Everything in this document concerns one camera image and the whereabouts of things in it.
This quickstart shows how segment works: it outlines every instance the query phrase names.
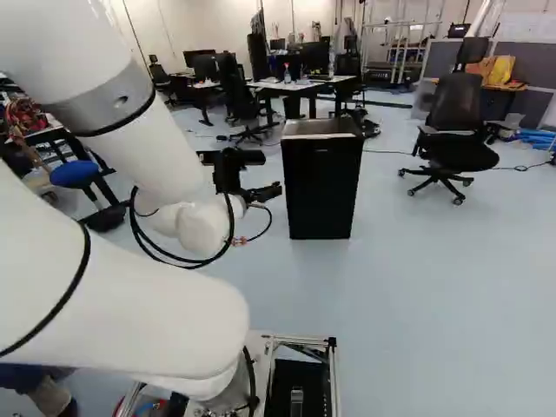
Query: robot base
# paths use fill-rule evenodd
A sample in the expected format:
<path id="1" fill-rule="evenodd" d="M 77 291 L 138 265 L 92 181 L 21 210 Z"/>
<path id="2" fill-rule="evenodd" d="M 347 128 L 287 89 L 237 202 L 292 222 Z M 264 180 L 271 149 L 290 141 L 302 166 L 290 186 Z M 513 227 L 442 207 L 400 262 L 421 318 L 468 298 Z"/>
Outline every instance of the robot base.
<path id="1" fill-rule="evenodd" d="M 253 417 L 341 417 L 336 339 L 250 332 L 247 348 L 253 358 L 259 405 Z M 118 417 L 131 417 L 145 384 L 137 382 L 125 396 Z M 167 417 L 219 417 L 194 401 Z M 222 414 L 248 417 L 249 409 Z"/>

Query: chair base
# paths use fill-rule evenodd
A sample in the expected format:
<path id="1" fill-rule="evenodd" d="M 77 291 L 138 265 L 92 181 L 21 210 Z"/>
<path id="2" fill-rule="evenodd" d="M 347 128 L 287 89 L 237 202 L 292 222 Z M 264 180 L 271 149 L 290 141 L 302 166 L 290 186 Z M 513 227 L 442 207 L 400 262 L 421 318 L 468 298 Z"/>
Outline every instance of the chair base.
<path id="1" fill-rule="evenodd" d="M 259 143 L 260 146 L 262 146 L 262 139 L 258 136 L 258 134 L 263 133 L 263 134 L 267 134 L 267 129 L 268 127 L 260 127 L 260 128 L 255 128 L 255 129 L 251 129 L 249 127 L 245 127 L 245 130 L 243 130 L 241 133 L 235 133 L 233 135 L 229 136 L 229 140 L 233 141 L 234 139 L 238 139 L 235 142 L 235 146 L 238 146 L 240 143 L 248 140 L 248 139 L 255 139 L 255 141 L 257 143 Z"/>
<path id="2" fill-rule="evenodd" d="M 464 187 L 469 187 L 473 183 L 473 181 L 475 181 L 475 179 L 471 177 L 460 176 L 456 175 L 455 173 L 442 172 L 439 169 L 432 169 L 424 166 L 421 166 L 420 169 L 402 168 L 398 171 L 398 175 L 401 177 L 405 176 L 405 174 L 428 176 L 428 178 L 417 187 L 409 189 L 407 191 L 407 195 L 413 197 L 415 193 L 420 189 L 428 187 L 433 183 L 442 182 L 442 184 L 444 184 L 444 186 L 455 195 L 452 203 L 456 206 L 460 206 L 461 204 L 463 204 L 463 202 L 466 200 L 466 197 L 457 188 L 455 188 L 450 181 L 462 182 Z"/>

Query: yellow bag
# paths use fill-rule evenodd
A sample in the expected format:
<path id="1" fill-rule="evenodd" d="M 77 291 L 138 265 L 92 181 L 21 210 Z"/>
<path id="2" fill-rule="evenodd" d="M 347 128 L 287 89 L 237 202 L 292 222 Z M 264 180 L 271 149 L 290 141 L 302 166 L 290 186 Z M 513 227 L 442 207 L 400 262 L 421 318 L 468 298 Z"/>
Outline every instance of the yellow bag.
<path id="1" fill-rule="evenodd" d="M 510 81 L 512 79 L 514 65 L 515 56 L 496 56 L 496 62 L 488 75 L 486 84 L 500 85 Z"/>

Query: blue object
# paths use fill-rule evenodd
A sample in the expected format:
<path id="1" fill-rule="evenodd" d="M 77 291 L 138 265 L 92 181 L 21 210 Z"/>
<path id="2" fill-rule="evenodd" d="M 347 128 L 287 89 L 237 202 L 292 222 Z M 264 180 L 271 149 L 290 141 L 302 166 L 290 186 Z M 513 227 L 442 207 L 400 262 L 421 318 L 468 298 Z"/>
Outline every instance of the blue object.
<path id="1" fill-rule="evenodd" d="M 98 165 L 92 161 L 71 161 L 54 169 L 50 182 L 58 187 L 80 189 L 89 186 L 98 174 Z"/>
<path id="2" fill-rule="evenodd" d="M 554 137 L 548 136 L 518 136 L 522 142 L 526 143 L 552 143 Z"/>
<path id="3" fill-rule="evenodd" d="M 35 391 L 46 375 L 44 367 L 0 363 L 0 387 L 13 389 L 18 394 Z"/>
<path id="4" fill-rule="evenodd" d="M 545 130 L 535 130 L 535 129 L 520 129 L 518 136 L 547 136 L 547 137 L 555 137 L 556 132 L 547 132 Z"/>
<path id="5" fill-rule="evenodd" d="M 548 148 L 550 148 L 550 143 L 535 143 L 533 145 L 533 149 L 549 150 Z"/>

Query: water bottle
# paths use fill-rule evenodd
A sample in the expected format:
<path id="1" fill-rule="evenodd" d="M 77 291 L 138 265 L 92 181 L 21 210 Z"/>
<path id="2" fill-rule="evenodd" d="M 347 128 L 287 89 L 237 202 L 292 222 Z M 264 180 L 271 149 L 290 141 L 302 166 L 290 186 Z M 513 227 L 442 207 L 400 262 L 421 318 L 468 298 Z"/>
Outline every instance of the water bottle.
<path id="1" fill-rule="evenodd" d="M 290 84 L 292 82 L 292 76 L 289 73 L 289 63 L 284 63 L 286 70 L 284 71 L 284 83 Z"/>
<path id="2" fill-rule="evenodd" d="M 330 55 L 328 57 L 328 76 L 330 78 L 334 77 L 334 61 L 336 60 L 335 53 L 330 51 Z"/>

